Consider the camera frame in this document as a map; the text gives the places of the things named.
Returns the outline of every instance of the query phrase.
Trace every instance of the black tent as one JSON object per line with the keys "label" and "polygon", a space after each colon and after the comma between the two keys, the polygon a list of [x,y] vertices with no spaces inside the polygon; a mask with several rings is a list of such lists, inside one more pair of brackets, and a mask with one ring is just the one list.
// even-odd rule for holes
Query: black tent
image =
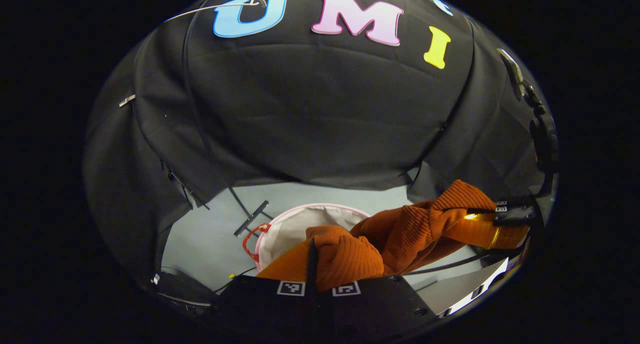
{"label": "black tent", "polygon": [[[295,182],[407,186],[417,202],[456,179],[496,199],[542,184],[524,84],[549,108],[513,50],[440,0],[352,1],[370,21],[331,17],[330,0],[198,0],[116,66],[89,117],[83,176],[142,289],[154,292],[189,196],[201,207],[228,187]],[[234,32],[220,19],[234,14],[257,24]]]}

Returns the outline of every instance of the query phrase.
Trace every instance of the letter m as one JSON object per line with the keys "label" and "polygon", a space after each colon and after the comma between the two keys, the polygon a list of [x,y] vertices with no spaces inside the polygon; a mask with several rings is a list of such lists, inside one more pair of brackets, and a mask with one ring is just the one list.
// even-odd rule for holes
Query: letter m
{"label": "letter m", "polygon": [[320,22],[311,27],[311,31],[318,34],[340,34],[343,27],[338,25],[338,16],[352,35],[360,34],[371,22],[373,28],[366,32],[371,41],[397,47],[398,18],[404,13],[388,2],[377,1],[367,9],[362,10],[355,0],[324,0]]}

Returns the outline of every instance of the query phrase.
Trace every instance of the black fabric backdrop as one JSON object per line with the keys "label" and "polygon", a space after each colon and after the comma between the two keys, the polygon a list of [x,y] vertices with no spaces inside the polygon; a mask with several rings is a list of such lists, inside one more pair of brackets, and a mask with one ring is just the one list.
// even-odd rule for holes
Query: black fabric backdrop
{"label": "black fabric backdrop", "polygon": [[[366,8],[382,0],[357,1]],[[275,27],[239,38],[215,36],[215,12],[200,12],[189,77],[216,162],[185,90],[181,38],[196,15],[162,23],[130,50],[90,113],[82,176],[100,232],[141,287],[160,270],[170,226],[188,211],[160,161],[205,203],[224,189],[220,177],[233,186],[293,180],[379,191],[410,183],[414,202],[437,198],[456,179],[496,201],[542,183],[532,109],[514,96],[496,48],[547,104],[526,63],[453,5],[450,16],[432,0],[384,1],[405,11],[400,47],[311,32],[323,0],[287,0]],[[249,22],[263,9],[241,13]],[[430,25],[450,36],[445,68],[422,60]],[[132,93],[133,102],[116,105]]]}
{"label": "black fabric backdrop", "polygon": [[[625,27],[619,13],[631,7],[620,0],[444,1],[490,28],[534,73],[567,159],[543,250],[496,297],[430,339],[625,342],[633,296],[616,294],[631,282],[635,261],[615,223],[633,207],[633,141],[624,132],[633,115],[621,96],[634,76],[613,78],[633,43],[612,29]],[[9,149],[17,153],[9,163],[23,172],[7,175],[9,187],[20,189],[7,197],[9,213],[18,214],[16,233],[7,235],[16,247],[6,258],[15,273],[6,284],[7,340],[226,342],[142,295],[98,233],[81,176],[87,103],[142,35],[194,0],[16,2],[22,10],[7,32],[17,55],[8,61],[19,59],[9,67],[19,75],[8,79],[21,99],[9,106],[16,110]],[[592,62],[598,70],[588,69]],[[602,243],[621,250],[603,253]]]}

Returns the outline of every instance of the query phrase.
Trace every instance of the orange sweater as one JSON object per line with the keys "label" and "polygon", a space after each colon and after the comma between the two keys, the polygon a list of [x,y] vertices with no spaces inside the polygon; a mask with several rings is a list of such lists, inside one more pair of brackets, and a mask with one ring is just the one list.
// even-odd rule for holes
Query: orange sweater
{"label": "orange sweater", "polygon": [[318,250],[316,287],[320,293],[356,280],[414,271],[466,244],[517,248],[528,227],[494,227],[495,210],[496,204],[480,189],[456,180],[436,200],[378,212],[350,232],[338,225],[309,227],[304,242],[257,276],[305,281],[311,238]]}

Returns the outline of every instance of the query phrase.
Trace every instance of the gray floor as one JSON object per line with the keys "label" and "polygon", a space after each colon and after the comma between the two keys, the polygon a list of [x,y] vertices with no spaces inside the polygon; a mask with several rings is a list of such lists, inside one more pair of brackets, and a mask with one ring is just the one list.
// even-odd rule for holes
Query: gray floor
{"label": "gray floor", "polygon": [[[370,215],[412,204],[407,199],[405,186],[386,191],[364,191],[288,182],[237,187],[234,190],[249,212],[253,212],[263,201],[269,201],[264,211],[272,217],[310,203],[336,203]],[[205,207],[192,210],[173,225],[164,249],[162,266],[183,271],[215,290],[229,281],[229,275],[240,274],[256,264],[242,248],[242,241],[248,232],[245,231],[240,237],[233,235],[244,223],[246,215],[231,193],[225,190],[207,205],[210,210]],[[268,217],[260,215],[249,227],[255,228],[269,221]],[[252,236],[247,248],[253,251],[255,246],[256,237]],[[474,252],[466,246],[421,269],[450,264],[473,255]],[[408,275],[405,280],[418,290],[436,281],[473,273],[480,268],[480,262],[475,261],[436,273]],[[246,275],[254,276],[256,273],[254,269]]]}

